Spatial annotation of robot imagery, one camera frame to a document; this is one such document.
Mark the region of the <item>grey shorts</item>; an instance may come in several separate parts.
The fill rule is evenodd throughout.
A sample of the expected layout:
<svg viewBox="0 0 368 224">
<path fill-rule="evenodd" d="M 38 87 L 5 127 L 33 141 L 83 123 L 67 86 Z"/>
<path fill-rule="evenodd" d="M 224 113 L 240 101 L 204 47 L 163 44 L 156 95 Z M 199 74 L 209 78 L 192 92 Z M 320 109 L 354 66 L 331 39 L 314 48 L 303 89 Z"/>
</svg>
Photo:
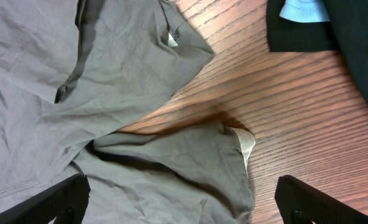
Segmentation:
<svg viewBox="0 0 368 224">
<path fill-rule="evenodd" d="M 250 132 L 122 132 L 213 55 L 170 1 L 0 0 L 0 213 L 82 174 L 84 223 L 247 223 Z"/>
</svg>

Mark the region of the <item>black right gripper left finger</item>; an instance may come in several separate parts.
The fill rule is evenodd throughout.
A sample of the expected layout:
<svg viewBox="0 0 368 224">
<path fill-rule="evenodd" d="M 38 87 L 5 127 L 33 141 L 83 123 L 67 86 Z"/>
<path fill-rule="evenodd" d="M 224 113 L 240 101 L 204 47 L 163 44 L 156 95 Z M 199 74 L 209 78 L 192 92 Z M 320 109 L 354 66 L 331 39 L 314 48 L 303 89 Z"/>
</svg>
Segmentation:
<svg viewBox="0 0 368 224">
<path fill-rule="evenodd" d="M 90 191 L 87 176 L 75 174 L 0 213 L 0 224 L 81 224 Z"/>
</svg>

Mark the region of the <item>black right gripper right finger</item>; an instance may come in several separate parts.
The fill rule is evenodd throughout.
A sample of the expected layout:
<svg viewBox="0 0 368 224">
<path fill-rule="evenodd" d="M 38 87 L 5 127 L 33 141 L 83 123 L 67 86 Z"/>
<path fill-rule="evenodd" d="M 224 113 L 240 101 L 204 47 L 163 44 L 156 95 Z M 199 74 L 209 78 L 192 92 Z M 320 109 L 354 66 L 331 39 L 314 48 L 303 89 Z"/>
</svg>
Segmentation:
<svg viewBox="0 0 368 224">
<path fill-rule="evenodd" d="M 291 176 L 278 178 L 275 201 L 284 224 L 368 224 L 368 216 Z"/>
</svg>

